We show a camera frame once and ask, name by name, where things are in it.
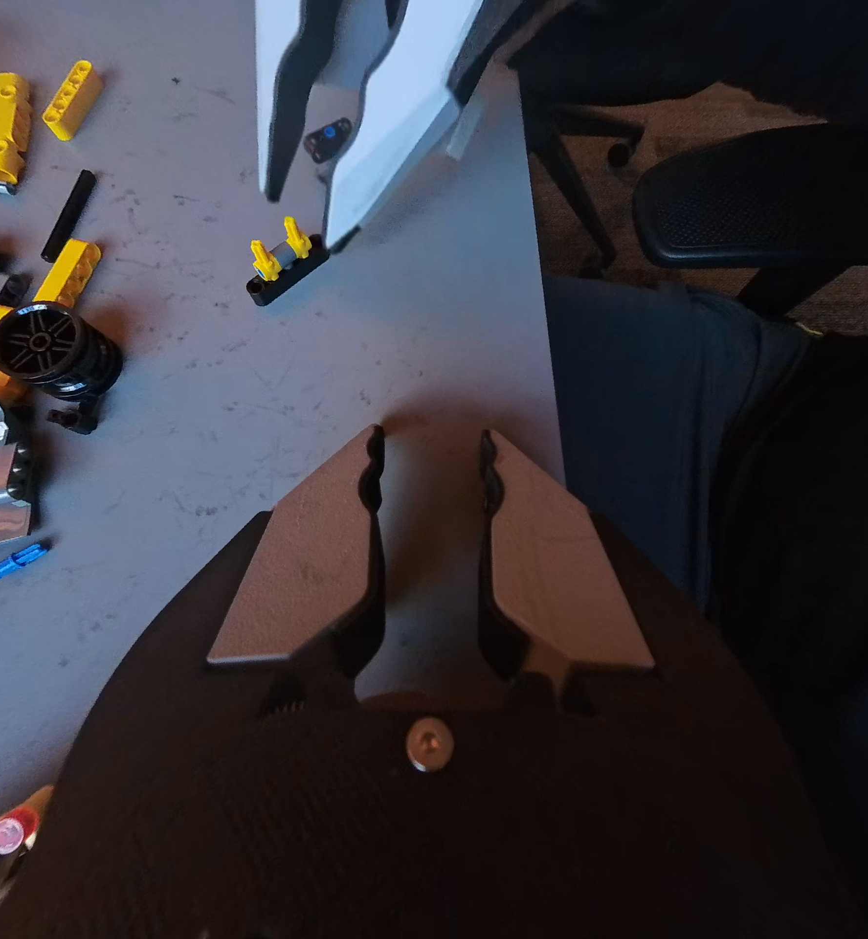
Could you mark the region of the black axle rod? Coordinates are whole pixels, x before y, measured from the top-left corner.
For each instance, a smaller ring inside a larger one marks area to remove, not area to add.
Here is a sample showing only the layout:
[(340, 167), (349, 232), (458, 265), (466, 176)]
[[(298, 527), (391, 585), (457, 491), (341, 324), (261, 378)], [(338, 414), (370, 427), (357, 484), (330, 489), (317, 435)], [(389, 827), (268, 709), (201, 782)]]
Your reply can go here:
[(76, 182), (41, 250), (41, 259), (44, 262), (48, 264), (55, 263), (61, 252), (66, 248), (88, 206), (97, 182), (98, 177), (91, 170), (83, 169), (79, 172)]

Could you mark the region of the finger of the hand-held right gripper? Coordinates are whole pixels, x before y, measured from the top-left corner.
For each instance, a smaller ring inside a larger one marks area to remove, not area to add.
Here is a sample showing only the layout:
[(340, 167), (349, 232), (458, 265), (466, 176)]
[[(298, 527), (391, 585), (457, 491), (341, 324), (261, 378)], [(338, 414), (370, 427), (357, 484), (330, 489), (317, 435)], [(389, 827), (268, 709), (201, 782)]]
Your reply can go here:
[(458, 119), (449, 76), (481, 1), (404, 2), (369, 66), (357, 122), (327, 184), (323, 241), (333, 253)]
[(254, 4), (259, 188), (277, 203), (314, 86), (356, 90), (393, 30), (397, 1)]

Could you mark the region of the yellow toy vehicle assembly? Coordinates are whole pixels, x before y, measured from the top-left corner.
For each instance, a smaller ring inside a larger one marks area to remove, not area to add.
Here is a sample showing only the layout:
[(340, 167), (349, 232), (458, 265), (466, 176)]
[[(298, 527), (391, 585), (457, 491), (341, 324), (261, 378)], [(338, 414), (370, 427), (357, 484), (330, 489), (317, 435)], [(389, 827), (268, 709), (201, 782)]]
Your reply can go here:
[(0, 885), (34, 846), (53, 791), (52, 784), (45, 785), (0, 815)]

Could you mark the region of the black spoked wheel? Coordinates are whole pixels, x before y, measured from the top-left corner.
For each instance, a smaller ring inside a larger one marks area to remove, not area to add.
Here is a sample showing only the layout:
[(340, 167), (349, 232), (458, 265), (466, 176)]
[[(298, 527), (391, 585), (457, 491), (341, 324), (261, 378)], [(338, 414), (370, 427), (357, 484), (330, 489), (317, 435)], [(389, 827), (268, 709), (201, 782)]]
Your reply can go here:
[(0, 372), (56, 400), (103, 396), (122, 366), (119, 346), (58, 302), (33, 302), (0, 319)]

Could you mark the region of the long blue connector pin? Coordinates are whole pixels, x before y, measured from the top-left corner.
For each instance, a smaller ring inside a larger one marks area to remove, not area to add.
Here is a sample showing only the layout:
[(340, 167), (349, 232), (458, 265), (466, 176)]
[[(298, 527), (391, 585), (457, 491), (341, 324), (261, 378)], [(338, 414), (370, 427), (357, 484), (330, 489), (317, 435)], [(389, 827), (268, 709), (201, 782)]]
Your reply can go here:
[(50, 551), (46, 543), (37, 542), (15, 551), (0, 560), (0, 580), (29, 567)]

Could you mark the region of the black angled connector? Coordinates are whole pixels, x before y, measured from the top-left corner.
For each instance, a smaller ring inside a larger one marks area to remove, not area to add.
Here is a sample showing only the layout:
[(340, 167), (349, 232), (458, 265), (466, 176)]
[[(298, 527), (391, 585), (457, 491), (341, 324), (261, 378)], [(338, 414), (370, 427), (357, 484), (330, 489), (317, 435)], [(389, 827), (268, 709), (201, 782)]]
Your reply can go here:
[(66, 406), (50, 408), (46, 413), (46, 421), (62, 427), (78, 435), (88, 436), (99, 427), (99, 413), (101, 399), (89, 398), (78, 402), (67, 403)]

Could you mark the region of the short black holed beam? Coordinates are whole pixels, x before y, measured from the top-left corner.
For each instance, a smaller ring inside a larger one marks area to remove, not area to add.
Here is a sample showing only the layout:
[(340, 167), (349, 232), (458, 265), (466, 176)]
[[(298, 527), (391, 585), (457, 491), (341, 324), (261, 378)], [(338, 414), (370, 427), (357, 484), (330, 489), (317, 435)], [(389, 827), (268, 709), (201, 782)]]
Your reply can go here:
[[(336, 136), (333, 140), (325, 141), (322, 138), (322, 129), (326, 125), (334, 125), (335, 127)], [(302, 145), (312, 161), (316, 165), (322, 165), (339, 156), (346, 146), (352, 130), (352, 121), (349, 118), (341, 117), (305, 135)]]

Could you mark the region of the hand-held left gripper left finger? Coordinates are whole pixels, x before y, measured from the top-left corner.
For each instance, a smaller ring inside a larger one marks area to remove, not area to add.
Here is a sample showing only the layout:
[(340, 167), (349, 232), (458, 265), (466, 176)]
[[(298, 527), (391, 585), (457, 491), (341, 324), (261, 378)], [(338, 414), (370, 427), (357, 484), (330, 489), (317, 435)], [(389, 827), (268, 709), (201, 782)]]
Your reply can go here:
[(274, 506), (208, 664), (288, 663), (327, 641), (353, 679), (375, 656), (385, 632), (384, 441), (380, 425), (363, 429)]

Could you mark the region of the grey desk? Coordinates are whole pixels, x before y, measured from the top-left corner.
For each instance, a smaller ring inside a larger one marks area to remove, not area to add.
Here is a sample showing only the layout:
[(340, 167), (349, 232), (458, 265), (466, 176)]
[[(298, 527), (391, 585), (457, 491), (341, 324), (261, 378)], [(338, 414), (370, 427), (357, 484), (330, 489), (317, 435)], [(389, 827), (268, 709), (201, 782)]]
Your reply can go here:
[(371, 424), (387, 437), (389, 612), (358, 693), (498, 699), (475, 639), (481, 432), (562, 476), (517, 81), (485, 75), (462, 159), (434, 152), (344, 252), (259, 308), (250, 241), (278, 242), (287, 214), (318, 230), (323, 187), (300, 154), (286, 203), (259, 193), (253, 33), (252, 2), (0, 2), (0, 72), (35, 106), (80, 59), (106, 86), (72, 142), (34, 119), (0, 241), (40, 281), (78, 172), (98, 173), (78, 234), (102, 259), (80, 311), (125, 356), (92, 435), (39, 424), (34, 536), (52, 550), (0, 581), (0, 812), (54, 780), (173, 596)]

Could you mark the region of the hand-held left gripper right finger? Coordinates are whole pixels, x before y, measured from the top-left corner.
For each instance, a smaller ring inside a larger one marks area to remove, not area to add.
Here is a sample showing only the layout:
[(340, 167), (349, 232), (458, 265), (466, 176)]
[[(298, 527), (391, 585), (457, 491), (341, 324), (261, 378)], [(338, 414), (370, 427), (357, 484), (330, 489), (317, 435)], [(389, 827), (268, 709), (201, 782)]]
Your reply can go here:
[(503, 681), (649, 674), (654, 658), (587, 507), (495, 430), (480, 439), (478, 644)]

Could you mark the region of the long yellow holed beam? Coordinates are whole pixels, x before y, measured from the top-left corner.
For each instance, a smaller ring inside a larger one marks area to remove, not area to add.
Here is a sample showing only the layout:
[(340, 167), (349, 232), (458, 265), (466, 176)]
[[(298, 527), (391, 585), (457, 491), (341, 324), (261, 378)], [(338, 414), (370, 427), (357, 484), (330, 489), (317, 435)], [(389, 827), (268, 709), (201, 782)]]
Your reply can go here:
[(72, 309), (101, 259), (99, 244), (69, 239), (37, 290), (35, 303), (55, 303)]

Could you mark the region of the black beam with yellow pins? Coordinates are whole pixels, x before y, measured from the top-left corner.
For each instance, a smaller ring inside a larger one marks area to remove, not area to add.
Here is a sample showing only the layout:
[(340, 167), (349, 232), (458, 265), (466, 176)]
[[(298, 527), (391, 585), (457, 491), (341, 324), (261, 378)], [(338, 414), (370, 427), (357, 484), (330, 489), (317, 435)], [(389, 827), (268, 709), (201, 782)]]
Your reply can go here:
[(306, 235), (293, 216), (285, 217), (284, 222), (286, 237), (277, 246), (267, 249), (260, 240), (250, 244), (255, 274), (246, 290), (259, 307), (286, 294), (331, 256), (319, 234)]

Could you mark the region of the short yellow holed beam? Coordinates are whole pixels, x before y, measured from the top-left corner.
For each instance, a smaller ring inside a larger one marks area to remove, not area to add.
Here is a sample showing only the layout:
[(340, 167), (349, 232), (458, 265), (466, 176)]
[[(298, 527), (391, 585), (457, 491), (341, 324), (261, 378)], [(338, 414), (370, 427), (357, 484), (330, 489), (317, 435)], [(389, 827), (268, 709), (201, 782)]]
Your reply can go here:
[(104, 83), (93, 64), (88, 60), (78, 60), (43, 109), (43, 124), (57, 140), (72, 140), (103, 89)]

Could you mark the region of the black office chair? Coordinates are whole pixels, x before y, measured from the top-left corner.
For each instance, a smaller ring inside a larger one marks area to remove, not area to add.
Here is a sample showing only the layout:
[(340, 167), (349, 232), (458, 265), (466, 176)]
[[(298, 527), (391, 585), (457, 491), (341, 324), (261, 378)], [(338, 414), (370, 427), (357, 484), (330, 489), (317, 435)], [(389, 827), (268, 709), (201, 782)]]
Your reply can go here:
[(645, 130), (638, 124), (601, 112), (553, 104), (526, 92), (521, 96), (521, 106), (527, 152), (539, 160), (597, 250), (597, 258), (582, 267), (581, 275), (601, 278), (616, 260), (617, 250), (565, 147), (564, 138), (612, 140), (606, 162), (612, 170), (621, 170), (635, 155)]

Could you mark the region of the person's leg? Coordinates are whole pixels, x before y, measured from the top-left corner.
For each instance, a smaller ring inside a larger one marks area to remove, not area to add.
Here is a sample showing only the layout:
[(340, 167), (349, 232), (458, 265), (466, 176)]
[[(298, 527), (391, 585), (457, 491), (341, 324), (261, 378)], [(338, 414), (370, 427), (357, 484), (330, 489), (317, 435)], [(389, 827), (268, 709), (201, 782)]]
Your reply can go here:
[(567, 487), (706, 609), (723, 447), (812, 337), (681, 284), (543, 286)]

